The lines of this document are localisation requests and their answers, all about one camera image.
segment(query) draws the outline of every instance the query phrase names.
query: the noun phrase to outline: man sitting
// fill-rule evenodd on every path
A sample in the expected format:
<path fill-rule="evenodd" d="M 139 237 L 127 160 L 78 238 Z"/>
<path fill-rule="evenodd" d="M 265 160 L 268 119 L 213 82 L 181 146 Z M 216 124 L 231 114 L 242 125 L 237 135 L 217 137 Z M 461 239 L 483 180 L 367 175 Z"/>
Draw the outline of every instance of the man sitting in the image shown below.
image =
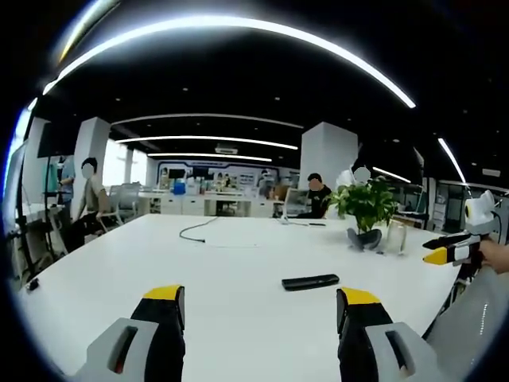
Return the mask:
<path fill-rule="evenodd" d="M 321 219 L 327 212 L 328 201 L 326 198 L 331 194 L 331 189 L 324 185 L 321 175 L 312 173 L 308 176 L 309 193 L 311 199 L 311 212 L 301 213 L 297 216 L 300 219 Z"/>
<path fill-rule="evenodd" d="M 103 226 L 99 219 L 104 213 L 110 212 L 110 204 L 103 183 L 97 175 L 97 160 L 87 158 L 81 164 L 81 173 L 87 179 L 80 210 L 66 235 L 65 246 L 68 252 L 74 251 L 85 243 L 85 236 L 101 232 Z"/>

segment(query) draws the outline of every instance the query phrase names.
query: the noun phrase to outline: black cable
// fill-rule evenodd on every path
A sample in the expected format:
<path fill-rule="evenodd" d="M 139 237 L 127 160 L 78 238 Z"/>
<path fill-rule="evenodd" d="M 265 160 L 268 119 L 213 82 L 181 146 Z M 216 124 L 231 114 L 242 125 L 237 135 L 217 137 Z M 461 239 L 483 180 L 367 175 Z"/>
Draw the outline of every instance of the black cable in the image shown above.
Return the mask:
<path fill-rule="evenodd" d="M 198 224 L 198 225 L 193 225 L 192 227 L 184 228 L 182 231 L 178 232 L 178 236 L 181 237 L 182 239 L 191 240 L 191 241 L 197 241 L 199 243 L 205 243 L 205 239 L 195 239 L 193 237 L 183 236 L 182 234 L 184 232 L 186 232 L 186 231 L 189 231 L 190 229 L 194 229 L 194 228 L 198 228 L 198 227 L 203 227 L 204 225 L 207 225 L 207 224 L 213 222 L 214 220 L 218 220 L 219 218 L 220 218 L 219 216 L 216 216 L 214 219 L 210 219 L 209 221 L 207 221 L 205 223 Z"/>
<path fill-rule="evenodd" d="M 500 239 L 502 239 L 502 219 L 500 218 L 500 215 L 495 211 L 492 211 L 492 214 L 499 218 L 499 244 L 500 244 Z"/>

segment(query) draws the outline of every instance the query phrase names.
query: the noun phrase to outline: desk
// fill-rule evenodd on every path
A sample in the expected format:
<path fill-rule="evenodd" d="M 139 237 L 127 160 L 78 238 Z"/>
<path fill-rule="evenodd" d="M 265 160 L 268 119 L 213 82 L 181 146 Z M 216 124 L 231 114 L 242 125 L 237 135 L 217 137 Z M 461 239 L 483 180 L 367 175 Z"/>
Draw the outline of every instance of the desk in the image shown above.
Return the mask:
<path fill-rule="evenodd" d="M 139 214 L 161 213 L 165 215 L 215 216 L 218 201 L 235 202 L 241 216 L 272 217 L 274 205 L 284 201 L 267 200 L 262 197 L 246 197 L 228 193 L 204 195 L 173 195 L 171 193 L 139 193 Z"/>
<path fill-rule="evenodd" d="M 436 234 L 408 228 L 408 255 L 349 248 L 349 220 L 326 227 L 275 219 L 146 215 L 77 249 L 18 294 L 35 338 L 73 374 L 86 348 L 117 318 L 130 317 L 143 294 L 185 286 L 183 381 L 338 381 L 336 288 L 286 292 L 281 280 L 335 273 L 340 285 L 376 294 L 397 322 L 422 335 L 459 268 L 423 263 Z"/>

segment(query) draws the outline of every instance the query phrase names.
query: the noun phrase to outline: office chair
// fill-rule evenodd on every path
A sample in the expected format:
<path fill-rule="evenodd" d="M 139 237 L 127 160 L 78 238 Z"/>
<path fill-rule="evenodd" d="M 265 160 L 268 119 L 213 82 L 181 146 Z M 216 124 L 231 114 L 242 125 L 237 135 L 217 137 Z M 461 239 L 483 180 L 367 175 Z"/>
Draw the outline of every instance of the office chair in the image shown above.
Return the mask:
<path fill-rule="evenodd" d="M 124 225 L 138 216 L 140 188 L 139 183 L 111 186 L 109 199 L 112 212 L 103 214 L 100 219 L 105 232 Z M 105 218 L 114 218 L 116 225 L 107 227 Z"/>
<path fill-rule="evenodd" d="M 138 215 L 139 193 L 141 188 L 142 185 L 139 183 L 122 185 L 118 211 L 124 223 L 135 219 Z"/>
<path fill-rule="evenodd" d="M 118 227 L 118 225 L 122 225 L 122 219 L 119 215 L 119 203 L 120 203 L 120 197 L 122 193 L 122 186 L 121 185 L 113 185 L 110 187 L 110 194 L 108 195 L 108 201 L 110 202 L 111 212 L 104 213 L 101 219 L 99 220 L 101 225 L 104 228 L 105 232 L 109 232 L 111 229 Z M 114 227 L 107 227 L 105 225 L 105 221 L 109 218 L 113 218 L 115 222 L 118 225 L 115 225 Z"/>

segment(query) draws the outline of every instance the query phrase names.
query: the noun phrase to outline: led light strip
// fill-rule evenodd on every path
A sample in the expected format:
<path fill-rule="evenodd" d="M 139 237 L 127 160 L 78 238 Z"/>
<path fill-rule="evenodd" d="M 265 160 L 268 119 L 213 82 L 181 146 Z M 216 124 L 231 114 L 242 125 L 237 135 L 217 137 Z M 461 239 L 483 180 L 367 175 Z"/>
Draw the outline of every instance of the led light strip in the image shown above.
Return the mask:
<path fill-rule="evenodd" d="M 168 135 L 161 137 L 140 137 L 140 138 L 128 138 L 120 139 L 117 143 L 128 143 L 128 142 L 141 142 L 141 141 L 161 141 L 165 139 L 203 139 L 210 141 L 229 141 L 229 142 L 243 142 L 243 143 L 255 143 L 257 145 L 281 147 L 282 149 L 298 150 L 297 146 L 284 145 L 282 143 L 258 141 L 256 139 L 244 139 L 244 138 L 228 138 L 228 137 L 208 137 L 206 135 Z"/>
<path fill-rule="evenodd" d="M 391 92 L 393 92 L 406 106 L 413 108 L 415 107 L 414 101 L 410 99 L 396 84 L 385 77 L 378 69 L 369 65 L 366 61 L 361 60 L 356 55 L 350 53 L 348 50 L 341 48 L 340 46 L 333 44 L 332 42 L 326 41 L 323 38 L 312 35 L 311 33 L 303 32 L 299 29 L 290 28 L 289 26 L 276 24 L 268 21 L 255 20 L 252 18 L 237 18 L 232 16 L 196 16 L 190 18 L 175 18 L 172 20 L 161 21 L 155 24 L 146 25 L 137 29 L 133 29 L 129 32 L 125 32 L 117 37 L 113 37 L 108 41 L 103 42 L 100 45 L 92 48 L 86 52 L 83 56 L 78 57 L 69 66 L 64 68 L 56 80 L 47 84 L 44 88 L 43 95 L 47 94 L 56 84 L 58 84 L 63 78 L 69 73 L 77 69 L 82 64 L 86 63 L 92 57 L 105 52 L 106 50 L 113 48 L 117 45 L 121 45 L 129 40 L 135 38 L 148 36 L 152 33 L 163 32 L 171 29 L 185 29 L 185 28 L 204 28 L 204 27 L 240 27 L 240 28 L 252 28 L 261 29 L 268 32 L 274 32 L 283 34 L 289 37 L 297 38 L 298 40 L 307 41 L 310 44 L 319 46 L 331 53 L 336 54 L 339 57 L 350 61 L 358 68 L 364 70 L 372 77 L 377 79 L 378 82 L 383 84 Z"/>
<path fill-rule="evenodd" d="M 149 157 L 210 157 L 210 158 L 230 158 L 230 159 L 247 159 L 248 161 L 272 162 L 269 158 L 246 157 L 244 155 L 228 155 L 228 154 L 196 154 L 196 153 L 157 153 L 148 154 Z"/>
<path fill-rule="evenodd" d="M 460 165 L 458 165 L 456 158 L 454 158 L 453 152 L 451 151 L 451 149 L 449 149 L 449 146 L 447 146 L 447 143 L 445 142 L 445 140 L 443 138 L 439 138 L 438 142 L 441 144 L 442 149 L 444 149 L 445 153 L 447 153 L 447 155 L 449 156 L 449 159 L 454 164 L 454 167 L 456 167 L 456 171 L 460 175 L 461 181 L 466 184 L 467 181 L 464 179 L 463 173 L 461 172 L 461 169 L 460 169 Z"/>
<path fill-rule="evenodd" d="M 245 119 L 245 120 L 248 120 L 248 121 L 259 121 L 259 122 L 275 123 L 277 125 L 283 125 L 283 126 L 288 126 L 288 127 L 296 127 L 297 129 L 303 129 L 304 128 L 301 125 L 296 125 L 294 123 L 277 121 L 275 119 L 250 117 L 249 115 L 217 114 L 217 113 L 180 113 L 180 114 L 145 115 L 143 117 L 124 119 L 123 121 L 113 122 L 113 123 L 111 123 L 111 125 L 113 126 L 113 125 L 119 125 L 120 123 L 131 123 L 131 122 L 146 121 L 146 120 L 150 120 L 150 119 L 185 118 L 185 117 L 216 117 L 216 118 Z"/>
<path fill-rule="evenodd" d="M 87 11 L 84 13 L 83 17 L 76 23 L 74 28 L 72 29 L 71 35 L 67 40 L 67 43 L 62 50 L 60 55 L 60 61 L 62 61 L 65 55 L 68 53 L 71 46 L 75 43 L 76 39 L 80 35 L 80 33 L 84 30 L 85 25 L 91 20 L 95 13 L 99 10 L 99 8 L 106 3 L 104 0 L 97 0 L 94 4 L 92 4 Z"/>
<path fill-rule="evenodd" d="M 373 167 L 374 171 L 378 171 L 379 173 L 384 173 L 386 175 L 389 175 L 390 177 L 395 177 L 396 179 L 399 179 L 400 181 L 405 181 L 406 183 L 411 183 L 408 179 L 405 177 L 400 177 L 399 175 L 396 175 L 395 173 L 390 173 L 389 171 L 379 169 L 378 167 Z"/>

